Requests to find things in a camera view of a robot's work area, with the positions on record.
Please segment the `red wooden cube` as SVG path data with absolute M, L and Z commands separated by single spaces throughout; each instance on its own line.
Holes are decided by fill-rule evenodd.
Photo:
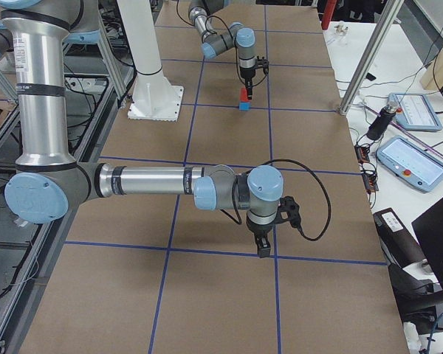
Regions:
M 240 89 L 239 101 L 243 103 L 251 101 L 251 99 L 248 96 L 247 89 L 245 87 L 241 87 Z

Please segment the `blue wooden cube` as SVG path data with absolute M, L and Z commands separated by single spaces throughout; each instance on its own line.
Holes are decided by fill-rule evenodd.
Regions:
M 240 111 L 249 111 L 250 109 L 250 102 L 249 101 L 240 101 L 238 104 L 238 109 Z

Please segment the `red cylinder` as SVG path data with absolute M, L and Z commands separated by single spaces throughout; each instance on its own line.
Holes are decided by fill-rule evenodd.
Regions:
M 332 16 L 334 14 L 334 9 L 336 7 L 336 0 L 327 0 L 326 5 L 323 11 L 322 19 L 321 19 L 321 28 L 322 30 L 327 30 L 329 28 L 329 24 L 332 20 Z

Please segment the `orange circuit board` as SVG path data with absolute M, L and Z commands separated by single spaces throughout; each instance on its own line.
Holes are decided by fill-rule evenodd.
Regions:
M 356 144 L 354 151 L 357 156 L 365 191 L 369 195 L 375 193 L 379 190 L 377 186 L 378 174 L 376 165 L 371 162 L 369 157 L 370 146 Z

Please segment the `black water bottle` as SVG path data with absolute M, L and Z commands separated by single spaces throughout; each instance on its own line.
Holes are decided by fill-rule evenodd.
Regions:
M 381 109 L 376 119 L 369 126 L 366 136 L 372 141 L 377 141 L 387 129 L 392 119 L 396 115 L 398 105 L 394 101 L 389 101 L 388 104 Z

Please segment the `far teach pendant tablet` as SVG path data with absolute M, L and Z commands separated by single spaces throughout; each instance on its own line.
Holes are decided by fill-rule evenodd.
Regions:
M 443 129 L 425 94 L 390 93 L 388 99 L 397 103 L 395 120 L 405 130 L 438 132 Z

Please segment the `teach pendant tablet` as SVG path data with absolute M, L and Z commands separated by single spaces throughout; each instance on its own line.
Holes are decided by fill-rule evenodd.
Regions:
M 431 192 L 443 181 L 443 162 L 401 136 L 381 146 L 376 157 L 397 178 L 421 192 Z
M 397 103 L 395 120 L 405 130 L 438 132 L 443 129 L 425 94 L 390 93 L 388 99 Z

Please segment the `near teach pendant tablet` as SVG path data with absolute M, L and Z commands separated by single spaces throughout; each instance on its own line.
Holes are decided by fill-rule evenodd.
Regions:
M 401 136 L 381 146 L 376 157 L 397 178 L 421 192 L 431 192 L 443 181 L 443 162 Z

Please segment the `black monitor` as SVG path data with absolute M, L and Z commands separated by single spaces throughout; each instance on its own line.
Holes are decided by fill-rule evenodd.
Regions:
M 443 197 L 412 222 L 419 245 L 443 287 Z

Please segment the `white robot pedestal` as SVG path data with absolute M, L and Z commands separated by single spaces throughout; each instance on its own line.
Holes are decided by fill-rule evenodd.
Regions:
M 175 122 L 184 88 L 164 75 L 149 1 L 118 1 L 137 77 L 128 110 L 130 119 Z

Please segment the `aluminium frame post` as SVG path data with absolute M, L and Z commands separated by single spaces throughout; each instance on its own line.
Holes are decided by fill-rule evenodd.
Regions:
M 382 11 L 382 15 L 378 23 L 376 24 L 374 31 L 365 47 L 364 53 L 360 58 L 357 68 L 351 78 L 351 82 L 346 89 L 346 92 L 342 98 L 338 113 L 342 116 L 347 115 L 354 98 L 360 90 L 366 74 L 368 73 L 371 65 L 385 40 L 385 36 L 388 34 L 396 15 L 398 14 L 404 0 L 390 0 Z

